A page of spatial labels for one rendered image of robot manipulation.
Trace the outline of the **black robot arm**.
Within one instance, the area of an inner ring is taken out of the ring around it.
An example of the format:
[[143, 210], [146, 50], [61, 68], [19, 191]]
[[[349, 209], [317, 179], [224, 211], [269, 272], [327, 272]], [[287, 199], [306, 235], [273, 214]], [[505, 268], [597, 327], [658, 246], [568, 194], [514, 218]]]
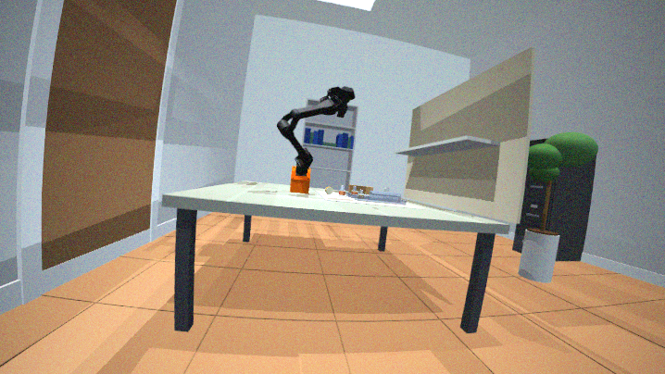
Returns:
[[[349, 87], [334, 87], [327, 90], [328, 96], [331, 98], [325, 101], [322, 101], [319, 105], [309, 106], [300, 109], [293, 109], [290, 113], [284, 115], [282, 119], [277, 123], [277, 128], [279, 129], [282, 136], [290, 141], [292, 146], [298, 153], [298, 156], [295, 157], [296, 176], [307, 176], [307, 170], [313, 161], [313, 156], [308, 151], [307, 148], [303, 148], [299, 141], [294, 137], [294, 129], [301, 118], [308, 118], [316, 115], [334, 115], [338, 112], [337, 117], [343, 118], [348, 109], [347, 104], [350, 102], [352, 97], [353, 90]], [[333, 102], [335, 101], [336, 104]], [[291, 124], [288, 123], [288, 120], [292, 118]]]

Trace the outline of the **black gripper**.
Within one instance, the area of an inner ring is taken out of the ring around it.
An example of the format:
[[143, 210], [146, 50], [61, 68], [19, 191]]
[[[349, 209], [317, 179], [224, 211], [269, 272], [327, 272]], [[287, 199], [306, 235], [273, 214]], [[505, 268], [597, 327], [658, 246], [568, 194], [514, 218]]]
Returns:
[[[323, 96], [323, 97], [320, 99], [320, 102], [325, 101], [325, 100], [328, 100], [328, 99], [329, 99], [329, 96], [328, 96], [328, 94], [327, 94], [326, 96]], [[353, 99], [355, 99], [354, 92], [352, 92], [352, 97], [351, 97], [350, 101], [353, 100]]]

